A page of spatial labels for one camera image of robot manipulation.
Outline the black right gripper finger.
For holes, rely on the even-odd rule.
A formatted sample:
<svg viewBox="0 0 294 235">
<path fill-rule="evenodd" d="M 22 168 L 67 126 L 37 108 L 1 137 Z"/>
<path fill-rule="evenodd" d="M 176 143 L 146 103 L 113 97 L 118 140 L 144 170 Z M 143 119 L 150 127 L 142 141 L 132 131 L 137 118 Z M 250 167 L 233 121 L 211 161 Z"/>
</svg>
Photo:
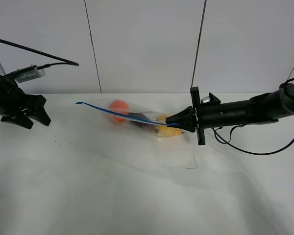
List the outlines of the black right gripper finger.
<svg viewBox="0 0 294 235">
<path fill-rule="evenodd" d="M 189 106 L 181 112 L 167 117 L 166 124 L 193 125 L 193 107 Z"/>
<path fill-rule="evenodd" d="M 185 130 L 185 131 L 188 131 L 190 133 L 196 132 L 196 125 L 193 125 L 193 124 L 185 124 L 185 123 L 182 123 L 182 124 L 179 124 L 177 126 L 177 128 L 182 129 L 182 130 Z"/>
</svg>

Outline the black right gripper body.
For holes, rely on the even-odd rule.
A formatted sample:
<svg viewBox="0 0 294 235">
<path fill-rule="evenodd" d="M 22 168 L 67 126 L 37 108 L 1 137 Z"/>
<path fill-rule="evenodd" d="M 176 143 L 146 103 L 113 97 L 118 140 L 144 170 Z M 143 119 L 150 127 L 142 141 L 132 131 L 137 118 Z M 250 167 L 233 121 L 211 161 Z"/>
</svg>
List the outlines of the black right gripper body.
<svg viewBox="0 0 294 235">
<path fill-rule="evenodd" d="M 224 127 L 226 124 L 225 104 L 212 93 L 208 97 L 211 98 L 207 103 L 202 103 L 199 88 L 190 88 L 193 103 L 193 111 L 195 113 L 195 128 L 198 139 L 198 145 L 205 145 L 205 129 Z"/>
</svg>

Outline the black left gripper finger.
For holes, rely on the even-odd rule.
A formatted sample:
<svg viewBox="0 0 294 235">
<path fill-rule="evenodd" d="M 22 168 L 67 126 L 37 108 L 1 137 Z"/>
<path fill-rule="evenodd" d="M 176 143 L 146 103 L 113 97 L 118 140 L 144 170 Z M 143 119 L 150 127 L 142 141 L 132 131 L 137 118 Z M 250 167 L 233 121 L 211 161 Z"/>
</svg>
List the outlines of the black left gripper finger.
<svg viewBox="0 0 294 235">
<path fill-rule="evenodd" d="M 44 107 L 24 108 L 22 109 L 22 114 L 22 116 L 29 118 L 31 121 L 35 120 L 44 126 L 49 126 L 51 123 L 51 119 Z"/>
<path fill-rule="evenodd" d="M 2 117 L 1 122 L 14 124 L 26 129 L 31 129 L 33 126 L 33 122 L 29 118 L 24 116 Z"/>
</svg>

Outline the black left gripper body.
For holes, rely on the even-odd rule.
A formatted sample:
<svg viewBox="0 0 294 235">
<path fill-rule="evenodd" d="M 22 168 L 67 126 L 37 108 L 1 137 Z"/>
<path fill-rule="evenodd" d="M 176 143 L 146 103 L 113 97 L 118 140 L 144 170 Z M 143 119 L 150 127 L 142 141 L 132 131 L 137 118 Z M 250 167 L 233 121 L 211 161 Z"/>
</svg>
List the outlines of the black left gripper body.
<svg viewBox="0 0 294 235">
<path fill-rule="evenodd" d="M 25 117 L 20 110 L 22 92 L 15 82 L 19 71 L 0 75 L 0 116 L 3 122 L 24 122 Z"/>
</svg>

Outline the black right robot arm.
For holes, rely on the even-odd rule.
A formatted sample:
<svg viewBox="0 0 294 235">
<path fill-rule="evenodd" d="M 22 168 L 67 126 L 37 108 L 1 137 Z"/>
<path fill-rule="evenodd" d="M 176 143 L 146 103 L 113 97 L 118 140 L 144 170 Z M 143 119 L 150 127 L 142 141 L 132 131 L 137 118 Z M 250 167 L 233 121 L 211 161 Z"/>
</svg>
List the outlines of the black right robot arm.
<svg viewBox="0 0 294 235">
<path fill-rule="evenodd" d="M 248 100 L 222 103 L 215 95 L 200 98 L 198 87 L 190 89 L 192 105 L 166 118 L 168 127 L 197 134 L 198 144 L 205 145 L 205 129 L 270 124 L 294 116 L 294 84 L 286 82 L 272 93 Z"/>
</svg>

